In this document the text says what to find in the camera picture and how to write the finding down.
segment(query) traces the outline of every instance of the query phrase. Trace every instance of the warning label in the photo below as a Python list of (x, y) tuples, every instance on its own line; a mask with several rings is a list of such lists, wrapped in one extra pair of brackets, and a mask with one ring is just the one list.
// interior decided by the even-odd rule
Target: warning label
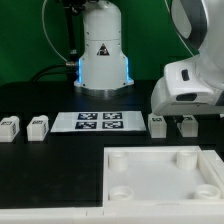
[(110, 56), (105, 44), (103, 44), (97, 53), (98, 56)]

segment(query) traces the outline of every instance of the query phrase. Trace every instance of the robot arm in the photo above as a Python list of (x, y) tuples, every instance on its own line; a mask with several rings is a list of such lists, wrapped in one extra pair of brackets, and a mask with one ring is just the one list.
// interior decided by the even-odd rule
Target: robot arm
[(152, 94), (158, 115), (224, 113), (223, 0), (173, 0), (177, 32), (199, 55), (168, 64)]

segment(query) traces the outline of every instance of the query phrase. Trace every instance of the small white block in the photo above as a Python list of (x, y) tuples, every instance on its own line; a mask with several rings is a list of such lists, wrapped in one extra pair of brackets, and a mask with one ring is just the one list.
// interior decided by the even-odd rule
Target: small white block
[(43, 141), (49, 130), (48, 117), (34, 117), (27, 126), (28, 141)]
[(182, 123), (178, 123), (177, 127), (184, 138), (198, 137), (198, 122), (192, 115), (184, 115)]
[(148, 127), (152, 138), (166, 138), (167, 124), (164, 117), (149, 114)]
[(12, 116), (0, 122), (0, 142), (12, 142), (19, 132), (19, 118)]

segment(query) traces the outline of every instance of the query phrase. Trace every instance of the green backdrop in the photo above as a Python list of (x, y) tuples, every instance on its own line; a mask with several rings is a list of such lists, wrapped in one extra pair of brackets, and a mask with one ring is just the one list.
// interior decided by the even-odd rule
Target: green backdrop
[[(0, 1), (0, 85), (28, 81), (40, 69), (62, 62), (43, 33), (43, 1)], [(189, 57), (176, 35), (164, 0), (111, 2), (122, 12), (123, 51), (129, 57), (130, 75), (134, 80), (158, 79), (165, 64)], [(46, 26), (57, 50), (68, 58), (64, 11), (55, 0), (48, 0)], [(84, 50), (81, 16), (74, 17), (74, 27), (81, 54)]]

